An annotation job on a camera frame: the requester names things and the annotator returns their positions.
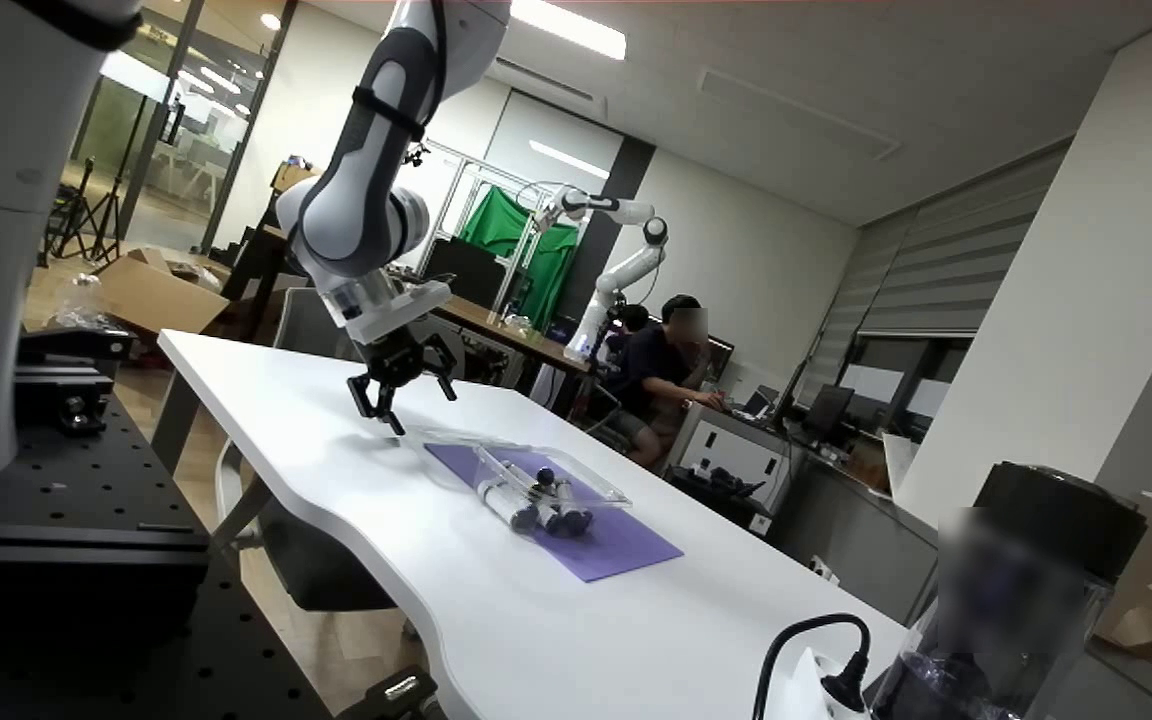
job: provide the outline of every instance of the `floor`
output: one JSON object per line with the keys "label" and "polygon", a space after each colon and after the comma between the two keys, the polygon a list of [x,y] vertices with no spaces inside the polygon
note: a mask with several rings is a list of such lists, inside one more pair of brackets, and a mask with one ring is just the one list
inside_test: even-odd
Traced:
{"label": "floor", "polygon": [[[79,258],[41,267],[28,288],[24,327],[45,327],[64,302],[70,277],[79,272]],[[154,424],[168,381],[173,372],[160,363],[118,367],[115,374],[115,395],[145,434]],[[174,466],[174,485],[204,529],[215,529],[224,499],[233,499],[233,493],[215,487],[213,480],[218,443],[224,434],[215,419],[200,417]],[[331,714],[355,702],[375,678],[408,662],[422,662],[420,640],[404,640],[399,612],[300,612],[258,549],[246,549],[240,569],[245,588],[279,632],[285,647],[295,655],[300,670]]]}

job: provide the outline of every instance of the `person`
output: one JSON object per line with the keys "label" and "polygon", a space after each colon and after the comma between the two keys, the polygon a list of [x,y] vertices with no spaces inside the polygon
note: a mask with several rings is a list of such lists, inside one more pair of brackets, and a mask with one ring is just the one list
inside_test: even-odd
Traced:
{"label": "person", "polygon": [[708,372],[699,313],[697,297],[671,297],[658,308],[658,322],[633,337],[619,354],[619,406],[607,419],[628,434],[633,460],[650,471],[671,447],[686,403],[723,403],[718,392],[699,389]]}

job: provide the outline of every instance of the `office chair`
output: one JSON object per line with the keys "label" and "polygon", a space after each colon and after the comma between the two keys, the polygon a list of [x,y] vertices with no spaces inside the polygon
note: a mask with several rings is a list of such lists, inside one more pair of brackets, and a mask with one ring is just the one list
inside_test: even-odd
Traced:
{"label": "office chair", "polygon": [[[327,308],[308,288],[288,288],[285,317],[273,346],[310,351],[310,354],[350,354],[350,343],[331,322]],[[240,451],[227,443],[218,451],[215,485],[240,471]],[[258,544],[288,588],[288,597],[308,612],[343,608],[391,608],[371,570],[327,533],[295,519],[285,502],[266,499],[254,514]]]}

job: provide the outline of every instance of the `desk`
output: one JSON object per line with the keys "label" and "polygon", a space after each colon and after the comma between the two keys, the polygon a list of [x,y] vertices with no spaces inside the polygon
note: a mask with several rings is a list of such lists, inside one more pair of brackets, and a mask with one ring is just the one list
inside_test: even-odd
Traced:
{"label": "desk", "polygon": [[485,330],[485,337],[524,351],[529,359],[553,363],[559,372],[575,372],[575,374],[586,372],[586,363],[580,354],[567,354],[563,343],[536,337],[536,330],[516,330],[497,313],[489,313],[485,302],[473,302],[465,297],[452,297],[445,308],[435,308],[435,317],[465,322],[473,330]]}
{"label": "desk", "polygon": [[[448,714],[485,720],[747,720],[768,640],[802,616],[856,612],[871,627],[871,675],[902,627],[697,499],[619,460],[519,392],[422,374],[397,395],[408,434],[355,417],[355,363],[165,330],[160,346],[208,403],[266,493],[348,544],[420,627]],[[580,583],[511,537],[420,439],[511,439],[599,471],[628,512],[685,556]],[[840,666],[856,634],[811,644]]]}

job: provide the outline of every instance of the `black cable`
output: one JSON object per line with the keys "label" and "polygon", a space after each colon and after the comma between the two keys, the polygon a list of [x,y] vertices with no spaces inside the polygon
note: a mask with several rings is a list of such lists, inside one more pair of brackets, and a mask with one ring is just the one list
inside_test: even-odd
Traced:
{"label": "black cable", "polygon": [[811,621],[789,623],[789,627],[768,644],[768,655],[763,655],[763,666],[759,666],[759,688],[757,688],[757,696],[753,696],[753,720],[763,720],[768,691],[772,691],[772,666],[775,666],[778,647],[784,647],[793,634],[811,632],[811,627],[824,627],[824,623],[856,623],[856,627],[858,627],[858,647],[856,647],[856,655],[853,655],[848,666],[843,666],[843,675],[856,675],[856,683],[858,683],[865,659],[867,659],[867,623],[865,623],[858,616],[853,616],[853,612],[811,616]]}

